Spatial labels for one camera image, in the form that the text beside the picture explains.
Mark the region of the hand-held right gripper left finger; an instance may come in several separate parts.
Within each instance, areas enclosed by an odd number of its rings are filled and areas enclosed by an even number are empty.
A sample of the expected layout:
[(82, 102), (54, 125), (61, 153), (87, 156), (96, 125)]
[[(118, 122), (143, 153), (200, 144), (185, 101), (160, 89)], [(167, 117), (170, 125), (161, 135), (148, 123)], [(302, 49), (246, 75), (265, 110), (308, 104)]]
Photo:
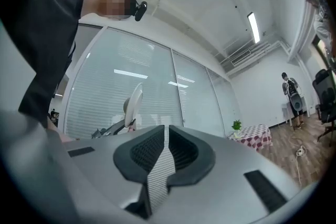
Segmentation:
[(143, 129), (144, 133), (121, 144), (113, 161), (129, 181), (146, 184), (148, 175), (164, 149), (164, 125)]

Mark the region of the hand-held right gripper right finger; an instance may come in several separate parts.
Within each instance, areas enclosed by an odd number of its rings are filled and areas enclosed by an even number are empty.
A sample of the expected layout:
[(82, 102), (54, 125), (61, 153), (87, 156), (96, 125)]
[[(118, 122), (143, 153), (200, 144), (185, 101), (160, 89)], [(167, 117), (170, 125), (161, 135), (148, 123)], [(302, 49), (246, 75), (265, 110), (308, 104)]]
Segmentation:
[(216, 154), (204, 140), (207, 133), (176, 125), (169, 126), (169, 150), (175, 173), (167, 178), (169, 185), (195, 185), (214, 167)]

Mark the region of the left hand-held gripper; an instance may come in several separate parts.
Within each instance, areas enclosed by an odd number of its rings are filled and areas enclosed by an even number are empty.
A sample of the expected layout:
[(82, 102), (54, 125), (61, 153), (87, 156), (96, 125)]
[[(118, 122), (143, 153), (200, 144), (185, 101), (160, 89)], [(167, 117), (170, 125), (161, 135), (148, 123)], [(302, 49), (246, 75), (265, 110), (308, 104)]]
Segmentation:
[(136, 119), (133, 119), (128, 125), (125, 123), (125, 119), (113, 124), (109, 128), (97, 129), (92, 135), (92, 139), (101, 138), (103, 136), (117, 135), (122, 129), (127, 128), (128, 130), (136, 130)]

